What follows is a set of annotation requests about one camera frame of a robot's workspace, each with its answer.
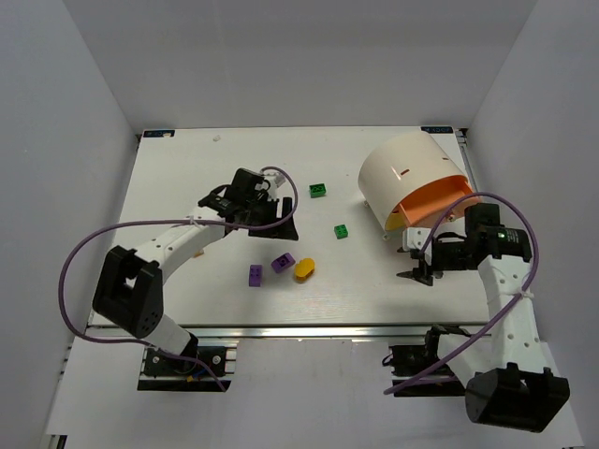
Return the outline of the purple sloped lego brick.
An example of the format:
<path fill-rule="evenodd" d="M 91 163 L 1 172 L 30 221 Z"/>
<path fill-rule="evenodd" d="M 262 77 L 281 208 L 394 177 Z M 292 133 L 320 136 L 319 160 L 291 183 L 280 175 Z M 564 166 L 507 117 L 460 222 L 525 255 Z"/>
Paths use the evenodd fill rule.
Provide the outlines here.
<path fill-rule="evenodd" d="M 277 274 L 282 273 L 286 269 L 291 268 L 296 264 L 295 258 L 291 253 L 283 253 L 277 256 L 271 263 L 270 266 L 273 271 Z"/>

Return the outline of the orange oval lego piece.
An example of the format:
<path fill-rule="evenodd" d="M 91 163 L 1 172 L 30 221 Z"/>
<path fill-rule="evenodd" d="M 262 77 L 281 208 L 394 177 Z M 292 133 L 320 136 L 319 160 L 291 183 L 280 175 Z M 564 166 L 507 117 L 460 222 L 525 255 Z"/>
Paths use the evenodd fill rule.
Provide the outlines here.
<path fill-rule="evenodd" d="M 306 282 L 315 272 L 315 261 L 312 258 L 301 259 L 294 268 L 294 277 L 297 282 Z"/>

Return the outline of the salmon orange top drawer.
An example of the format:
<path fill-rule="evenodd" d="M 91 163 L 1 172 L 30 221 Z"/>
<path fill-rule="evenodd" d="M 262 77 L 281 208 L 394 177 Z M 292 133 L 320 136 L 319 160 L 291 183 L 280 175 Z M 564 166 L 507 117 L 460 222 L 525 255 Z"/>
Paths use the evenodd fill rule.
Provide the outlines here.
<path fill-rule="evenodd" d="M 463 175 L 430 182 L 404 198 L 397 207 L 405 227 L 432 227 L 447 208 L 474 191 Z"/>

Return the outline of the yellow orange drawer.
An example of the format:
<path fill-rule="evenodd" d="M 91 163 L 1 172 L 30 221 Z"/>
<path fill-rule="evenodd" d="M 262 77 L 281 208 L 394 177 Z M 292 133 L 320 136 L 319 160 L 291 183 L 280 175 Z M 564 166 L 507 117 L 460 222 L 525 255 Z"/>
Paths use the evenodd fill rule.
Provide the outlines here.
<path fill-rule="evenodd" d="M 405 216 L 401 210 L 393 210 L 387 217 L 384 225 L 386 231 L 405 228 Z"/>

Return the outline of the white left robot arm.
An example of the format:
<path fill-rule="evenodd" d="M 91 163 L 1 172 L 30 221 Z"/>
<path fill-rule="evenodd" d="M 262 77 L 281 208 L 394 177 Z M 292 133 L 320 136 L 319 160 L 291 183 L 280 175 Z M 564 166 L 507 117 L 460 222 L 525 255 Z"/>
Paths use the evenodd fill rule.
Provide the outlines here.
<path fill-rule="evenodd" d="M 93 298 L 95 313 L 142 343 L 168 354 L 187 373 L 197 366 L 197 338 L 164 311 L 168 278 L 207 246 L 237 230 L 262 239 L 296 240 L 293 216 L 299 196 L 278 196 L 290 182 L 280 168 L 236 171 L 229 184 L 212 189 L 190 213 L 136 248 L 113 247 L 106 255 Z"/>

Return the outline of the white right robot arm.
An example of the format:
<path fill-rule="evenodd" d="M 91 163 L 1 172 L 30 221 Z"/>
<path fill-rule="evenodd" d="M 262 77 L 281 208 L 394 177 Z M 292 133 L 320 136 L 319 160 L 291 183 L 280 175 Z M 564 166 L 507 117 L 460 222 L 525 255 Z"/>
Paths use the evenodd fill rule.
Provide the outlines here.
<path fill-rule="evenodd" d="M 402 276 L 431 286 L 448 271 L 476 272 L 489 323 L 475 334 L 436 324 L 413 361 L 394 349 L 399 380 L 391 393 L 442 383 L 447 374 L 462 385 L 471 422 L 541 433 L 570 398 L 570 386 L 552 372 L 541 347 L 529 289 L 536 271 L 531 241 L 524 230 L 502 224 L 496 204 L 469 206 L 464 219 L 463 235 L 406 229 L 401 250 L 417 265 Z"/>

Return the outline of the green lego brick middle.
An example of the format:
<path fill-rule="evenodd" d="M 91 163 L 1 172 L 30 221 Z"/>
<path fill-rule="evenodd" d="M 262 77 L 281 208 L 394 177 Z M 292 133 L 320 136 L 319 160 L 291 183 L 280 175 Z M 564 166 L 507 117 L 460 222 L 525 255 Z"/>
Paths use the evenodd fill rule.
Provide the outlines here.
<path fill-rule="evenodd" d="M 325 183 L 316 183 L 309 186 L 310 198 L 318 198 L 327 194 L 327 188 Z"/>

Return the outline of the green lego brick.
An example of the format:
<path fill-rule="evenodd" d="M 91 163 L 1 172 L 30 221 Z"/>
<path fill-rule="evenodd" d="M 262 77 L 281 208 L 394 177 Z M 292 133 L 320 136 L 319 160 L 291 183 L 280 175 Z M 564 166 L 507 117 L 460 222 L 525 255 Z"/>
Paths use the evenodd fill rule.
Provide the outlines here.
<path fill-rule="evenodd" d="M 345 224 L 338 224 L 333 227 L 336 239 L 346 239 L 349 235 Z"/>
<path fill-rule="evenodd" d="M 318 198 L 327 194 L 327 188 L 325 183 L 316 183 L 309 186 L 310 198 Z"/>

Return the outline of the green lego brick right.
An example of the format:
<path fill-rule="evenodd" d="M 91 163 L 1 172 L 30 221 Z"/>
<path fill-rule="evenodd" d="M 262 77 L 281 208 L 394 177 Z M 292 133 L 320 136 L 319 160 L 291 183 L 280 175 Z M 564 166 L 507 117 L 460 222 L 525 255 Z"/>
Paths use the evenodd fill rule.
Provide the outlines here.
<path fill-rule="evenodd" d="M 345 224 L 338 224 L 333 227 L 336 239 L 346 239 L 349 235 Z"/>

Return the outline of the cream cylindrical drawer cabinet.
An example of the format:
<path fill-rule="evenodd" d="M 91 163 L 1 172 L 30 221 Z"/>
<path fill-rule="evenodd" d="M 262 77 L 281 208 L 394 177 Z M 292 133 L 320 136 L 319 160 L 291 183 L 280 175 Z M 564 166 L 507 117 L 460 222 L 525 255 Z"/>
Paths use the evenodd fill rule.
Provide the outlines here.
<path fill-rule="evenodd" d="M 390 233 L 407 228 L 384 229 L 388 215 L 404 198 L 430 182 L 454 175 L 467 178 L 430 134 L 415 131 L 394 137 L 373 150 L 358 173 L 358 188 L 378 223 Z M 473 202 L 469 199 L 456 207 L 451 204 L 445 212 L 453 221 L 462 217 Z"/>

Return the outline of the blue label sticker left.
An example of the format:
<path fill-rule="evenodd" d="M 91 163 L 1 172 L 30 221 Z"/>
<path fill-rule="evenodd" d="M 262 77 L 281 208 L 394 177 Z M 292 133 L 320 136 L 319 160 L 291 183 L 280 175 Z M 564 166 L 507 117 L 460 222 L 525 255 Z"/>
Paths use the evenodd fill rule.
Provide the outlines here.
<path fill-rule="evenodd" d="M 172 138 L 175 131 L 172 129 L 145 130 L 142 134 L 143 138 Z"/>

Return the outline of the blue label sticker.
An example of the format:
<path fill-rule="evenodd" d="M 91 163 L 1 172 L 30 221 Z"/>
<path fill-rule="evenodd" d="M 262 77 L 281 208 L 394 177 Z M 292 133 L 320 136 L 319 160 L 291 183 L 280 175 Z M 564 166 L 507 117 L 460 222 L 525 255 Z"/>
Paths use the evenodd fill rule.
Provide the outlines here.
<path fill-rule="evenodd" d="M 172 138 L 175 131 L 172 129 L 145 130 L 142 134 L 143 138 Z"/>
<path fill-rule="evenodd" d="M 420 130 L 428 134 L 454 134 L 451 126 L 420 126 Z"/>

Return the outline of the blue label sticker right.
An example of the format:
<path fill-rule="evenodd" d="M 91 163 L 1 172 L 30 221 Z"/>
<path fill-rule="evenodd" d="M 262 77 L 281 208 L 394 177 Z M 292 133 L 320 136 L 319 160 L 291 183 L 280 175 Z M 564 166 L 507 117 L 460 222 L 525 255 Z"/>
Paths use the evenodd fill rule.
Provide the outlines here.
<path fill-rule="evenodd" d="M 420 130 L 428 134 L 454 134 L 451 126 L 420 126 Z"/>

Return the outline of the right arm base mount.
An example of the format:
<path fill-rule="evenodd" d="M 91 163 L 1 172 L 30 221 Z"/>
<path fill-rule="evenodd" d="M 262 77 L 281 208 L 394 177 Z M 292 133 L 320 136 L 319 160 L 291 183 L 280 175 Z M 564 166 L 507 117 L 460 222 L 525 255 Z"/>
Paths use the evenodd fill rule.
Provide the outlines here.
<path fill-rule="evenodd" d="M 471 334 L 459 326 L 433 325 L 419 344 L 397 344 L 389 347 L 390 353 L 381 364 L 391 368 L 392 385 L 401 384 L 439 359 L 437 350 L 442 335 L 470 338 Z M 416 384 L 394 394 L 395 398 L 463 397 L 464 387 L 448 365 L 436 369 Z"/>

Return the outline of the aluminium table front rail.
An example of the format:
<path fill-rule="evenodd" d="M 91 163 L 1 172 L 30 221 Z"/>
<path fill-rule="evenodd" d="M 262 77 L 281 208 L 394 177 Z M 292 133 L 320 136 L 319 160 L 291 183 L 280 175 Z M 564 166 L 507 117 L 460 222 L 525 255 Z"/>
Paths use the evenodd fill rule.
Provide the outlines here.
<path fill-rule="evenodd" d="M 431 325 L 376 326 L 187 326 L 201 339 L 368 339 L 423 337 Z"/>

